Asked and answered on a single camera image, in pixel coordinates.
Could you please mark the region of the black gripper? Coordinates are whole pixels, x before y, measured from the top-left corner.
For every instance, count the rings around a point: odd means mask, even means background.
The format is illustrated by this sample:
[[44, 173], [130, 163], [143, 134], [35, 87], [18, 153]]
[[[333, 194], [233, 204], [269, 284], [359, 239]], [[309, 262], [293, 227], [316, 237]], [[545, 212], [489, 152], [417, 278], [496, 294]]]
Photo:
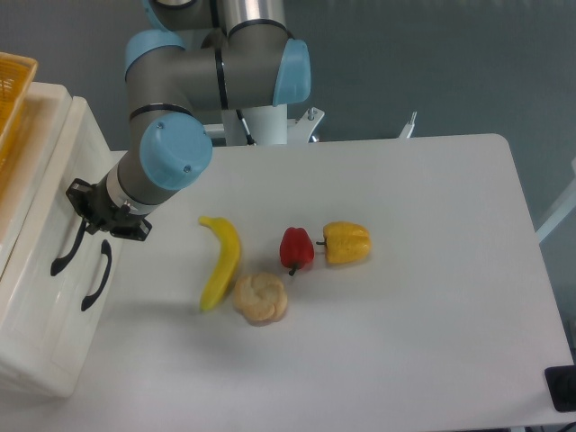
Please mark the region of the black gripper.
[[113, 237], [145, 241], [152, 224], [145, 217], [122, 210], [110, 198], [106, 180], [97, 184], [76, 178], [67, 188], [66, 196], [75, 212], [87, 223], [87, 231], [109, 232]]

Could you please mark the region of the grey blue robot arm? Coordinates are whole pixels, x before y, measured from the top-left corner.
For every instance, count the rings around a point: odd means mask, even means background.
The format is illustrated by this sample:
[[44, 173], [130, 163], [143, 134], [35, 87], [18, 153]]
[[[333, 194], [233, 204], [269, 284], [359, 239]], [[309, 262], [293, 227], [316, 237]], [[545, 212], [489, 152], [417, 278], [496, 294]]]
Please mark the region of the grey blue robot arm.
[[96, 183], [76, 179], [67, 198], [80, 234], [144, 240], [148, 216], [210, 164], [198, 111], [242, 112], [305, 101], [306, 43], [289, 32], [281, 1], [146, 1], [151, 29], [125, 51], [131, 145]]

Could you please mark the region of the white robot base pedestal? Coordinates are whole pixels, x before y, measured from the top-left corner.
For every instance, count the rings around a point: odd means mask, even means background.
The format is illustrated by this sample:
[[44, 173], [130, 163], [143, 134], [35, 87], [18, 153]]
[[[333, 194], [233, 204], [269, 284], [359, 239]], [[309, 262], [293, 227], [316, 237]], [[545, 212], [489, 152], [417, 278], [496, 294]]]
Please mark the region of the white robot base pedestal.
[[221, 123], [207, 124], [211, 139], [223, 140], [227, 147], [303, 146], [319, 141], [317, 129], [326, 113], [308, 108], [301, 117], [291, 119], [286, 105], [264, 106], [221, 114]]

